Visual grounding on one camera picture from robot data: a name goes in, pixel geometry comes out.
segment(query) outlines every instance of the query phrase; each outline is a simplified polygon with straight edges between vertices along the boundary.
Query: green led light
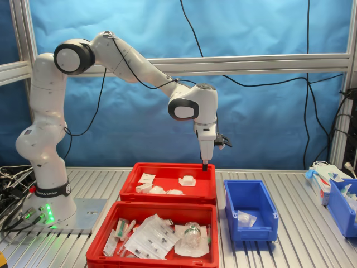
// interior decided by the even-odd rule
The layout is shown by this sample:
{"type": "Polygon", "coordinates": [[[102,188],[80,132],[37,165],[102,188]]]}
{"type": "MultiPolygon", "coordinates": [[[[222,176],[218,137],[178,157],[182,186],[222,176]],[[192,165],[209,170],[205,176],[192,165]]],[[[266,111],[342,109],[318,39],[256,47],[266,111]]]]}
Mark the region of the green led light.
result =
{"type": "Polygon", "coordinates": [[[50,216],[50,220],[51,220],[51,222],[53,222],[55,220],[55,218],[52,215],[52,210],[51,210],[50,205],[46,204],[46,208],[47,208],[47,213],[50,216]]]}

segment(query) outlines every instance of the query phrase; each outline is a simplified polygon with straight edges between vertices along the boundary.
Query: paper label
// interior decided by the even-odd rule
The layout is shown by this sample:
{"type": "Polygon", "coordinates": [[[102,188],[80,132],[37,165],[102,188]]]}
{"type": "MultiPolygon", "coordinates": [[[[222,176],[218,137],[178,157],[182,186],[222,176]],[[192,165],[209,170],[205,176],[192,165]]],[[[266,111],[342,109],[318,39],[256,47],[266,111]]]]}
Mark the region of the paper label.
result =
{"type": "Polygon", "coordinates": [[[173,225],[173,222],[172,222],[172,220],[170,220],[170,219],[164,219],[163,220],[167,225],[173,225]]]}
{"type": "Polygon", "coordinates": [[[138,183],[150,183],[152,184],[152,181],[154,180],[155,175],[150,175],[150,174],[146,174],[143,173],[143,175],[141,176],[140,180],[138,183]]]}

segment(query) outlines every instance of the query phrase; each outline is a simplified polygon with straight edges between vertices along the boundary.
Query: black cable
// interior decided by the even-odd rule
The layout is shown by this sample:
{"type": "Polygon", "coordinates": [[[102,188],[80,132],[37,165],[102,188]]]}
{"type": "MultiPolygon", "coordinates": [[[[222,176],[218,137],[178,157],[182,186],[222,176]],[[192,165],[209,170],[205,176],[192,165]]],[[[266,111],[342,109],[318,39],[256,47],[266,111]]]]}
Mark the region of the black cable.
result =
{"type": "Polygon", "coordinates": [[[342,130],[339,130],[339,129],[337,129],[337,128],[335,128],[335,129],[334,129],[334,131],[339,131],[339,132],[341,132],[341,133],[345,134],[346,136],[348,136],[348,133],[347,133],[347,132],[342,131],[342,130]]]}
{"type": "Polygon", "coordinates": [[[340,116],[348,116],[349,118],[351,118],[351,115],[349,114],[346,114],[346,113],[340,113],[337,118],[339,118],[340,116]]]}
{"type": "Polygon", "coordinates": [[[317,161],[317,159],[320,157],[320,155],[327,149],[327,145],[321,150],[321,152],[315,157],[314,163],[317,161]]]}
{"type": "Polygon", "coordinates": [[[182,11],[183,11],[183,13],[184,13],[184,15],[185,15],[185,18],[186,18],[187,22],[189,23],[189,25],[190,25],[190,27],[191,27],[191,29],[192,29],[192,32],[194,33],[197,46],[199,47],[199,50],[200,50],[201,57],[203,57],[202,50],[201,50],[201,47],[200,47],[200,43],[199,43],[199,41],[198,41],[198,39],[197,39],[195,30],[194,30],[194,28],[193,28],[193,26],[192,26],[192,24],[191,24],[189,18],[188,18],[187,15],[186,15],[186,12],[185,12],[185,9],[184,9],[184,4],[182,3],[182,0],[180,0],[180,2],[181,2],[182,11]]]}
{"type": "Polygon", "coordinates": [[[332,78],[336,78],[336,77],[339,77],[339,76],[342,76],[342,75],[344,75],[344,74],[338,74],[338,75],[335,75],[335,76],[332,76],[332,77],[329,77],[329,78],[321,79],[321,80],[318,80],[318,81],[315,81],[315,82],[310,82],[310,84],[315,84],[315,83],[318,83],[318,82],[330,80],[332,78]]]}
{"type": "Polygon", "coordinates": [[[8,231],[9,231],[9,228],[7,228],[7,226],[9,225],[9,223],[10,223],[11,219],[13,218],[13,216],[18,212],[18,210],[23,207],[23,204],[24,204],[24,202],[25,202],[27,196],[28,196],[28,194],[25,194],[25,195],[22,197],[21,204],[17,207],[17,209],[14,209],[14,210],[6,217],[5,221],[3,222],[2,226],[1,226],[1,231],[2,231],[2,232],[8,232],[8,231]]]}
{"type": "Polygon", "coordinates": [[[193,82],[191,80],[184,80],[184,79],[179,79],[178,82],[183,81],[183,82],[190,82],[192,84],[196,84],[196,82],[193,82]]]}
{"type": "MultiPolygon", "coordinates": [[[[199,44],[199,41],[197,39],[197,36],[196,36],[196,32],[189,20],[189,18],[187,17],[186,15],[186,12],[185,12],[185,9],[184,9],[184,5],[182,3],[182,0],[180,0],[180,3],[181,3],[181,7],[182,7],[182,11],[185,15],[185,18],[186,18],[186,21],[189,23],[191,29],[192,29],[192,33],[194,34],[195,36],[195,40],[196,40],[196,43],[197,43],[197,46],[200,50],[200,54],[201,54],[201,57],[204,57],[203,54],[202,54],[202,50],[201,50],[201,47],[200,47],[200,44],[199,44]]],[[[308,3],[307,3],[307,31],[306,31],[306,53],[308,54],[309,53],[309,49],[310,49],[310,0],[308,0],[308,3]]],[[[336,76],[333,76],[333,77],[330,77],[330,78],[327,78],[327,79],[322,79],[322,80],[319,80],[319,81],[315,81],[313,83],[317,83],[317,82],[321,82],[321,81],[325,81],[325,80],[329,80],[329,79],[332,79],[332,78],[335,78],[335,77],[338,77],[338,76],[341,76],[342,74],[339,74],[339,75],[336,75],[336,76]]],[[[234,80],[233,78],[227,76],[227,75],[222,75],[223,77],[231,80],[232,82],[240,85],[240,86],[243,86],[243,87],[261,87],[261,86],[266,86],[266,85],[277,85],[277,84],[283,84],[283,83],[286,83],[286,82],[290,82],[290,81],[294,81],[294,80],[297,80],[297,79],[303,79],[306,81],[307,85],[307,93],[306,93],[306,100],[305,100],[305,109],[304,109],[304,124],[305,124],[305,129],[306,129],[306,134],[307,134],[307,143],[306,143],[306,147],[305,147],[305,151],[304,151],[304,156],[303,156],[303,165],[304,165],[304,169],[306,169],[306,166],[305,166],[305,157],[306,157],[306,151],[307,151],[307,148],[308,148],[308,144],[309,144],[309,141],[310,141],[310,135],[308,133],[308,129],[307,129],[307,123],[306,123],[306,109],[307,109],[307,98],[308,98],[308,91],[310,90],[311,94],[312,94],[312,99],[313,99],[313,104],[314,104],[314,108],[315,108],[315,116],[316,116],[316,120],[318,122],[318,124],[320,125],[320,127],[323,129],[323,131],[326,133],[327,135],[327,141],[330,142],[330,136],[328,134],[328,132],[325,130],[325,128],[323,127],[323,125],[321,124],[320,120],[319,120],[319,117],[317,115],[317,106],[316,106],[316,100],[315,100],[315,96],[313,94],[313,91],[312,91],[312,87],[311,87],[311,83],[309,82],[309,79],[308,79],[308,73],[306,74],[306,78],[305,77],[297,77],[297,78],[293,78],[293,79],[289,79],[289,80],[285,80],[285,81],[281,81],[281,82],[276,82],[276,83],[267,83],[267,84],[256,84],[256,85],[245,85],[245,84],[242,84],[240,82],[237,82],[236,80],[234,80]]]]}
{"type": "Polygon", "coordinates": [[[8,198],[6,198],[6,199],[4,199],[4,200],[1,200],[1,201],[0,201],[0,204],[4,203],[4,202],[6,202],[6,201],[9,201],[9,200],[11,200],[11,199],[14,199],[14,197],[8,197],[8,198]]]}
{"type": "Polygon", "coordinates": [[[68,155],[68,153],[69,153],[69,151],[71,150],[71,147],[72,147],[72,133],[71,133],[71,131],[69,130],[69,128],[67,128],[67,127],[66,127],[65,130],[67,130],[67,131],[69,132],[69,134],[70,134],[70,142],[69,142],[69,147],[68,147],[68,150],[67,150],[67,154],[65,155],[65,157],[63,157],[63,160],[66,159],[66,157],[67,157],[67,155],[68,155]]]}
{"type": "Polygon", "coordinates": [[[303,122],[305,125],[305,130],[306,130],[306,135],[307,135],[307,142],[306,142],[305,150],[303,152],[303,169],[304,170],[306,170],[306,165],[305,165],[306,151],[308,148],[308,144],[310,142],[310,134],[308,133],[307,122],[306,122],[307,100],[308,100],[308,86],[306,88],[305,108],[304,108],[304,112],[303,112],[303,122]]]}
{"type": "Polygon", "coordinates": [[[28,226],[22,227],[20,229],[12,229],[12,230],[9,230],[8,232],[21,232],[21,231],[26,230],[29,227],[34,226],[34,225],[35,225],[35,223],[30,223],[28,226]]]}
{"type": "Polygon", "coordinates": [[[118,45],[117,43],[115,42],[115,39],[113,39],[113,42],[114,42],[114,45],[116,46],[117,50],[119,51],[120,55],[122,56],[124,62],[127,64],[127,67],[129,68],[129,70],[132,72],[132,74],[135,76],[135,78],[138,80],[138,82],[142,85],[144,85],[145,87],[147,88],[150,88],[150,89],[157,89],[157,88],[160,88],[160,87],[163,87],[164,85],[167,85],[167,84],[170,84],[172,82],[178,82],[179,79],[173,79],[165,84],[162,84],[162,85],[159,85],[158,87],[149,87],[148,85],[144,84],[143,82],[141,82],[141,80],[136,76],[136,74],[134,73],[134,71],[132,70],[132,68],[130,67],[129,63],[127,62],[127,59],[124,57],[123,53],[120,51],[120,49],[118,48],[118,45]]]}
{"type": "Polygon", "coordinates": [[[86,129],[83,133],[81,133],[81,134],[72,134],[72,133],[70,133],[70,132],[67,132],[68,128],[67,128],[67,127],[64,127],[64,130],[65,130],[65,132],[66,132],[68,135],[75,136],[75,137],[82,136],[82,135],[83,135],[84,133],[86,133],[86,132],[88,131],[88,129],[90,128],[90,126],[91,126],[91,124],[93,123],[94,118],[95,118],[95,116],[97,115],[98,110],[99,110],[100,98],[102,97],[103,86],[104,86],[104,79],[105,79],[105,74],[106,74],[106,73],[107,73],[107,69],[105,68],[105,70],[104,70],[104,75],[103,75],[103,81],[102,81],[102,88],[100,89],[99,98],[98,98],[97,109],[96,109],[96,111],[95,111],[95,113],[94,113],[93,118],[91,119],[91,121],[90,121],[90,123],[89,123],[89,126],[88,126],[87,129],[86,129]]]}
{"type": "Polygon", "coordinates": [[[70,152],[70,150],[71,150],[71,147],[72,147],[72,137],[74,137],[74,136],[75,136],[75,137],[78,137],[78,136],[83,135],[84,133],[86,133],[86,132],[88,131],[88,129],[90,128],[91,124],[93,123],[94,118],[95,118],[95,116],[97,115],[98,110],[99,110],[100,99],[101,99],[101,97],[102,97],[103,86],[104,86],[104,79],[105,79],[106,73],[107,73],[107,69],[105,68],[105,70],[104,70],[104,75],[103,75],[103,80],[102,80],[102,87],[101,87],[101,89],[100,89],[99,98],[98,98],[97,109],[96,109],[96,111],[95,111],[95,113],[94,113],[94,115],[93,115],[93,118],[91,119],[91,121],[90,121],[89,126],[87,127],[87,129],[86,129],[83,133],[81,133],[81,134],[72,134],[72,132],[69,130],[69,128],[67,128],[67,127],[64,127],[64,128],[63,128],[64,131],[65,131],[68,135],[70,135],[70,138],[71,138],[70,143],[69,143],[69,148],[68,148],[68,150],[67,150],[67,154],[65,155],[65,157],[63,157],[63,159],[66,159],[67,155],[69,154],[69,152],[70,152]]]}

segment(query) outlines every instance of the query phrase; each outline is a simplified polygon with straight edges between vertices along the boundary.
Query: connector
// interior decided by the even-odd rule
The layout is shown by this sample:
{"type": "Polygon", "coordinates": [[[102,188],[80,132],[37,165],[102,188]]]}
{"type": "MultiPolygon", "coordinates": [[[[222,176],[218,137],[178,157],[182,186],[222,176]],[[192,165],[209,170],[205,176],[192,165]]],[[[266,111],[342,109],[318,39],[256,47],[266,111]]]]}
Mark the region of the connector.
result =
{"type": "Polygon", "coordinates": [[[41,213],[33,222],[32,224],[36,224],[37,222],[39,222],[40,220],[42,220],[44,218],[44,214],[41,213]]]}
{"type": "Polygon", "coordinates": [[[355,171],[353,170],[353,166],[351,165],[351,163],[346,162],[344,167],[345,167],[345,169],[351,171],[351,173],[353,174],[353,177],[355,177],[355,179],[357,179],[357,176],[355,174],[355,171]]]}
{"type": "Polygon", "coordinates": [[[349,99],[357,99],[357,88],[350,88],[346,90],[345,96],[349,99]]]}
{"type": "Polygon", "coordinates": [[[28,220],[35,212],[36,210],[34,208],[30,208],[24,215],[22,215],[22,219],[28,220]]]}

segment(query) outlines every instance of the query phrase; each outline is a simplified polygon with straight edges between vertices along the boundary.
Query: aluminum frame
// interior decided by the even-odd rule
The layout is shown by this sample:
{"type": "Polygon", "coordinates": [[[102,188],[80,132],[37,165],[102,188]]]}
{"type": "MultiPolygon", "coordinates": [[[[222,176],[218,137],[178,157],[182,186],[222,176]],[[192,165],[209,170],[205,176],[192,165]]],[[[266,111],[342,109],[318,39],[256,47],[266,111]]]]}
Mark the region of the aluminum frame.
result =
{"type": "MultiPolygon", "coordinates": [[[[20,60],[27,63],[26,70],[20,63],[12,63],[9,71],[7,66],[0,65],[0,85],[25,79],[26,93],[30,95],[31,69],[37,57],[36,41],[33,31],[30,5],[28,0],[9,0],[20,60]]],[[[273,73],[319,73],[345,72],[343,91],[357,85],[356,50],[356,3],[353,0],[351,25],[347,53],[341,54],[282,54],[253,56],[223,56],[206,58],[168,58],[149,59],[158,69],[168,75],[221,75],[221,74],[273,74],[273,73]]],[[[95,65],[81,76],[103,76],[104,68],[95,65]]],[[[352,102],[346,101],[342,113],[351,113],[352,102]]],[[[340,117],[337,127],[347,131],[349,119],[340,117]]],[[[330,161],[342,167],[346,137],[336,133],[330,156],[330,161]]]]}

